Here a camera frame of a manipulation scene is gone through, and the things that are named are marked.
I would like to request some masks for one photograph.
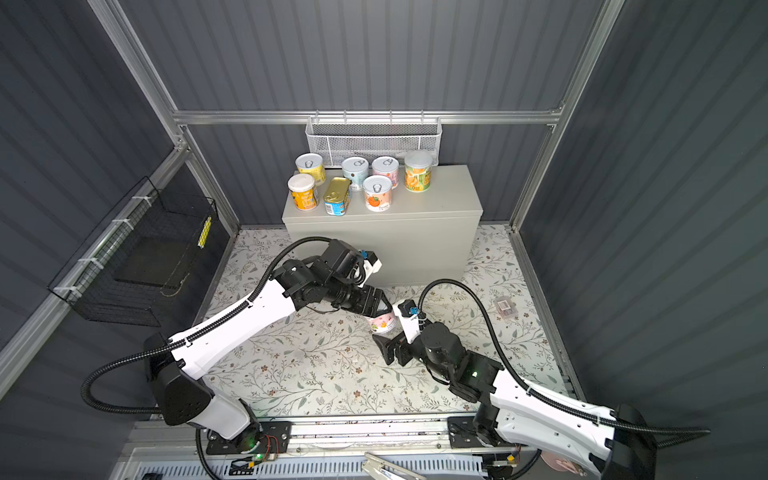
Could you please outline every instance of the yellow label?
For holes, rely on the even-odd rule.
[[[210,217],[205,220],[203,225],[203,231],[200,232],[200,238],[197,239],[197,246],[200,248],[205,247],[205,240],[208,239],[208,232],[210,232]]]
[[[293,202],[299,210],[312,210],[317,206],[314,188],[306,192],[291,192],[291,195],[293,195]]]
[[[315,185],[320,185],[326,181],[326,169],[322,165],[318,165],[314,168],[301,168],[299,167],[300,174],[309,174],[315,179]]]

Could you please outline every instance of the wire mesh basket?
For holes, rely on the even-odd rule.
[[[93,255],[77,260],[78,275],[65,266],[48,289],[86,320],[162,326],[186,308],[179,293],[216,213],[210,198],[153,189],[112,220],[117,227]]]
[[[306,122],[310,152],[323,157],[323,165],[331,168],[340,168],[349,157],[372,161],[386,155],[402,163],[404,153],[410,150],[430,151],[432,165],[437,165],[441,136],[439,120],[420,124],[327,124],[310,118]]]

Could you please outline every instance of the cabinet top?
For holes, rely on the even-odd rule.
[[[326,170],[326,181],[317,187],[319,204],[308,212],[301,211],[288,195],[283,210],[283,222],[351,222],[356,220],[401,220],[443,217],[480,217],[482,207],[475,191],[475,184],[466,165],[438,165],[432,168],[432,181],[424,192],[406,190],[405,171],[399,169],[399,184],[392,191],[392,206],[387,211],[372,212],[365,205],[362,191],[350,192],[349,209],[345,215],[335,217],[326,213],[323,194],[329,180],[341,177],[341,169]]]

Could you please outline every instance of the floral floor mat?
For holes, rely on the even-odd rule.
[[[269,262],[290,243],[286,230],[242,230],[219,282],[208,316],[249,293]],[[563,380],[539,323],[528,288],[502,225],[478,228],[462,281],[483,300],[512,365],[526,379],[558,392]],[[391,301],[418,299],[422,286],[386,288]],[[512,321],[498,315],[493,299],[509,295],[518,310]],[[329,309],[320,304],[318,310]],[[498,358],[482,315],[465,292],[437,286],[425,301],[467,349]],[[339,311],[303,309],[274,323],[225,356],[206,381],[249,402],[258,416],[363,413],[464,412],[476,404],[439,385],[415,360],[387,366],[366,320]]]

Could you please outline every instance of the white wire basket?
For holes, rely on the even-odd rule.
[[[403,162],[410,150],[432,153],[432,165],[438,164],[442,124],[327,124],[306,122],[306,141],[310,152],[323,157],[326,168],[341,168],[349,157],[363,157],[368,161],[381,156],[395,157]]]

